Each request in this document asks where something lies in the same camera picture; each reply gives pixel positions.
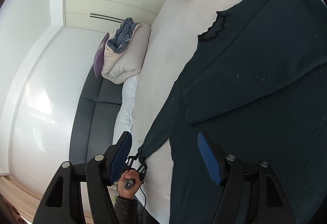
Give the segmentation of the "person's left hand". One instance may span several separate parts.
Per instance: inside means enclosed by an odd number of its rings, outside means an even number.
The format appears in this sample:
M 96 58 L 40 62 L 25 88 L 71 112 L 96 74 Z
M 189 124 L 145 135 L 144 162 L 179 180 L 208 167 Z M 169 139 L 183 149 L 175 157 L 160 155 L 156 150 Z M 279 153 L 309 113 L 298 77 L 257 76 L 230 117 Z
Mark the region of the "person's left hand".
M 140 187 L 139 173 L 136 170 L 126 170 L 118 181 L 119 196 L 133 200 Z

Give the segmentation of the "black jacket forearm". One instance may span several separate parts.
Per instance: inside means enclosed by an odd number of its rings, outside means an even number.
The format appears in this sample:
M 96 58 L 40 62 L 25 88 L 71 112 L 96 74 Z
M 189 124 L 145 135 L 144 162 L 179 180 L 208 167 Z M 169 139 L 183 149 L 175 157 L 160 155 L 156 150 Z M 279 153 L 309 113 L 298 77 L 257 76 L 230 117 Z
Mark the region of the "black jacket forearm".
M 118 196 L 114 210 L 120 224 L 138 224 L 138 201 L 136 199 Z

